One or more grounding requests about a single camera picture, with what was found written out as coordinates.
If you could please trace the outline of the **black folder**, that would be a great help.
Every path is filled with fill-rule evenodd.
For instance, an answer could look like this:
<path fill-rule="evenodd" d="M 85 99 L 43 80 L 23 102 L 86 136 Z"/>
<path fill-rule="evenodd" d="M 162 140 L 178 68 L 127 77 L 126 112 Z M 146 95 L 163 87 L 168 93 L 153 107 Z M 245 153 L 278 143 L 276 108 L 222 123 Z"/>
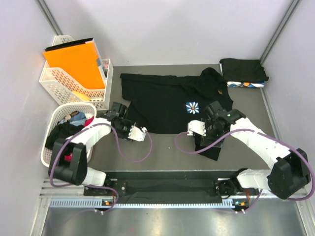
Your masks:
<path fill-rule="evenodd" d="M 61 49 L 61 48 L 77 46 L 77 45 L 85 44 L 85 43 L 92 42 L 92 41 L 93 41 L 93 38 L 86 38 L 86 39 L 75 40 L 75 41 L 71 41 L 71 42 L 67 42 L 67 43 L 63 43 L 63 44 L 58 44 L 58 45 L 54 45 L 54 46 L 51 46 L 51 47 L 47 47 L 45 49 L 45 51 L 48 52 L 48 51 L 53 51 L 53 50 L 57 50 L 57 49 Z"/>

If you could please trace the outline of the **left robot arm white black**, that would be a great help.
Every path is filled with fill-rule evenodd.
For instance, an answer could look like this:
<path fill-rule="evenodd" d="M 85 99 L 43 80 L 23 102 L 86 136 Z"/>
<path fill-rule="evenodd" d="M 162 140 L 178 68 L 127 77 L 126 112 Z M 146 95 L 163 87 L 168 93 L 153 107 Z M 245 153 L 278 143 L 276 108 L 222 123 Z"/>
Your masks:
<path fill-rule="evenodd" d="M 53 146 L 49 166 L 51 185 L 53 179 L 64 181 L 64 186 L 94 185 L 95 190 L 106 195 L 111 191 L 112 184 L 106 180 L 106 173 L 88 167 L 87 152 L 111 132 L 117 137 L 129 140 L 133 121 L 126 119 L 127 106 L 113 103 L 106 111 L 78 133 L 69 138 L 58 138 Z"/>

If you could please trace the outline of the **aluminium frame rail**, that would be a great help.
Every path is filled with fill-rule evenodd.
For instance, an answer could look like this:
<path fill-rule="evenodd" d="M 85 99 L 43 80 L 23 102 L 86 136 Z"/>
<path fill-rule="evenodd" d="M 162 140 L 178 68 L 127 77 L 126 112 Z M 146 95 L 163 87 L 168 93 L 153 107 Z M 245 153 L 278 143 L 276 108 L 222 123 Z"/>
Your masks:
<path fill-rule="evenodd" d="M 259 191 L 250 188 L 233 193 L 227 180 L 219 179 L 108 179 L 104 188 L 75 186 L 77 197 L 52 197 L 51 208 L 226 208 L 249 209 Z"/>

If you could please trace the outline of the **blue garment in basket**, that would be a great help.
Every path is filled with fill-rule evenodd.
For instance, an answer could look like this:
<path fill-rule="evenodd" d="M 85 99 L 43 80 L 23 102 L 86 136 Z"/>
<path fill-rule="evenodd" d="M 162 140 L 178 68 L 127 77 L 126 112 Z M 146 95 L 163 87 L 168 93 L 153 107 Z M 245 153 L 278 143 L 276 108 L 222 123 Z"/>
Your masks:
<path fill-rule="evenodd" d="M 70 125 L 70 126 L 84 126 L 86 122 L 86 116 L 83 112 L 74 111 L 65 115 L 58 123 L 58 125 Z"/>

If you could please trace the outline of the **white oval laundry basket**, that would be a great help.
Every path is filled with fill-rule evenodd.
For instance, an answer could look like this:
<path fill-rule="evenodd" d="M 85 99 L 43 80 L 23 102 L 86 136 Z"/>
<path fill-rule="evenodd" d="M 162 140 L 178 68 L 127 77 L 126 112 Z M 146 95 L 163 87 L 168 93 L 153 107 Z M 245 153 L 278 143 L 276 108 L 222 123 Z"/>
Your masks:
<path fill-rule="evenodd" d="M 44 143 L 40 155 L 40 160 L 42 164 L 47 168 L 50 165 L 52 151 L 45 147 L 46 139 L 50 135 L 51 131 L 58 125 L 59 121 L 62 120 L 66 115 L 74 111 L 83 112 L 87 119 L 95 117 L 97 115 L 97 110 L 95 106 L 87 102 L 66 103 L 60 105 L 58 108 L 54 110 L 46 130 L 46 135 L 44 138 Z"/>

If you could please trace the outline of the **red garment in basket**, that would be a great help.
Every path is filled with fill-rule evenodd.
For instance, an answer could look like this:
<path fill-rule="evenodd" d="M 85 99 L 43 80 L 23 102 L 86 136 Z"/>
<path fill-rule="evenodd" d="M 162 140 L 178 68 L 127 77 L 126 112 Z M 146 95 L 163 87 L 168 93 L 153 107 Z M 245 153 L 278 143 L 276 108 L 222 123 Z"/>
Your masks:
<path fill-rule="evenodd" d="M 89 119 L 86 119 L 84 126 L 87 127 L 89 126 L 94 120 L 94 117 L 91 117 Z"/>

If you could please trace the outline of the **folded black t shirt stack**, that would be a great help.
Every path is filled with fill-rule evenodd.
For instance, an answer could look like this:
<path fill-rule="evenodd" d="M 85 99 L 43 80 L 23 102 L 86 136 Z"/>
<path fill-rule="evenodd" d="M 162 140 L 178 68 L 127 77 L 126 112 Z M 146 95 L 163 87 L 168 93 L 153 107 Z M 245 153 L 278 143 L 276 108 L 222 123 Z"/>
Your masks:
<path fill-rule="evenodd" d="M 219 61 L 225 82 L 264 84 L 269 80 L 259 59 L 224 58 Z"/>

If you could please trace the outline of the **orange folder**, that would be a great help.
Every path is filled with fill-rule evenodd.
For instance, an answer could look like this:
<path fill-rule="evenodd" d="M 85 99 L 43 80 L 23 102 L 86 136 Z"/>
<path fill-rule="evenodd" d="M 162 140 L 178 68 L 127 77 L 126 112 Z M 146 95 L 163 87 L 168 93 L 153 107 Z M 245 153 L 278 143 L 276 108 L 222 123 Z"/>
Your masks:
<path fill-rule="evenodd" d="M 77 46 L 45 51 L 43 55 L 50 67 L 63 69 L 84 88 L 105 88 L 105 67 L 94 39 Z"/>

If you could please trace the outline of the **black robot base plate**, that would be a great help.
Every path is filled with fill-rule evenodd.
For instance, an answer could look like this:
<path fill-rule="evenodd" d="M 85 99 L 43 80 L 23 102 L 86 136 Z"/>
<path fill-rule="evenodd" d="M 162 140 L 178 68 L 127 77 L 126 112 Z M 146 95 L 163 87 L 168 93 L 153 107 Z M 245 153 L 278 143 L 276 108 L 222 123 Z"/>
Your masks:
<path fill-rule="evenodd" d="M 234 171 L 110 171 L 105 186 L 120 204 L 209 204 L 246 196 L 232 183 Z"/>

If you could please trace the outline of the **white perforated file organizer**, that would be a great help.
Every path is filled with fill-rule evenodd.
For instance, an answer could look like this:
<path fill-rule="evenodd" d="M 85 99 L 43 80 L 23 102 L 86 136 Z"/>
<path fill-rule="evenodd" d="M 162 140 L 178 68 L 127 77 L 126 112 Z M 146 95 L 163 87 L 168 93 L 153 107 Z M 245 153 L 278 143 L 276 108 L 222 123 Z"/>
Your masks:
<path fill-rule="evenodd" d="M 69 35 L 55 36 L 51 46 L 71 41 L 75 40 Z M 104 89 L 84 88 L 63 69 L 50 67 L 47 60 L 44 64 L 39 82 L 59 105 L 73 102 L 84 102 L 72 93 L 72 91 L 75 90 L 87 95 L 90 98 L 89 103 L 93 104 L 98 110 L 107 110 L 110 105 L 113 65 L 110 59 L 102 59 L 102 61 L 104 63 L 104 72 L 106 75 Z"/>

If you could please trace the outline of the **black garment in basket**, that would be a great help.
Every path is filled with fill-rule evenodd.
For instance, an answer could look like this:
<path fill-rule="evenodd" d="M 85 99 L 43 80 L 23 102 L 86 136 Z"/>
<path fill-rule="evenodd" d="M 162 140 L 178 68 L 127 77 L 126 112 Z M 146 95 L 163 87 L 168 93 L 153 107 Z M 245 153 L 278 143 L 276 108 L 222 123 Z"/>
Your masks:
<path fill-rule="evenodd" d="M 69 122 L 59 124 L 53 128 L 53 130 L 47 137 L 45 147 L 47 149 L 52 150 L 54 143 L 58 138 L 63 138 L 63 139 L 68 138 L 78 133 L 83 128 L 84 128 L 83 125 L 76 126 L 76 125 L 70 124 Z"/>

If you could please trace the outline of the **black t shirt flower print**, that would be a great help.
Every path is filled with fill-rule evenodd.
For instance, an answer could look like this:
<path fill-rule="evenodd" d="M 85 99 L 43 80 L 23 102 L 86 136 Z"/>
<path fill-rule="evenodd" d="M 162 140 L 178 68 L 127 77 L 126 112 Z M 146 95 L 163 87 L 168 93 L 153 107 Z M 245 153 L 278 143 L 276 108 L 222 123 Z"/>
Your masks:
<path fill-rule="evenodd" d="M 233 106 L 226 82 L 211 67 L 199 76 L 122 73 L 120 78 L 122 98 L 130 102 L 127 119 L 150 133 L 185 132 L 190 121 L 206 118 L 206 106 L 215 101 L 227 111 Z"/>

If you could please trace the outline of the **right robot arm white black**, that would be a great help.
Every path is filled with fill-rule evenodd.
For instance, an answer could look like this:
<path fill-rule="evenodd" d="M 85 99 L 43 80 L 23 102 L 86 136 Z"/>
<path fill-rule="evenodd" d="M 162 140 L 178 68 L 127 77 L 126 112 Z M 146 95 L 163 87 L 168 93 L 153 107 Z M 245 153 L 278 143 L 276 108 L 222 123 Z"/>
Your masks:
<path fill-rule="evenodd" d="M 269 137 L 237 109 L 227 111 L 215 101 L 205 108 L 206 117 L 188 123 L 188 132 L 199 135 L 201 150 L 220 146 L 232 136 L 256 153 L 268 166 L 267 170 L 241 168 L 227 180 L 215 181 L 221 196 L 240 195 L 249 188 L 268 190 L 286 200 L 311 182 L 307 155 Z"/>

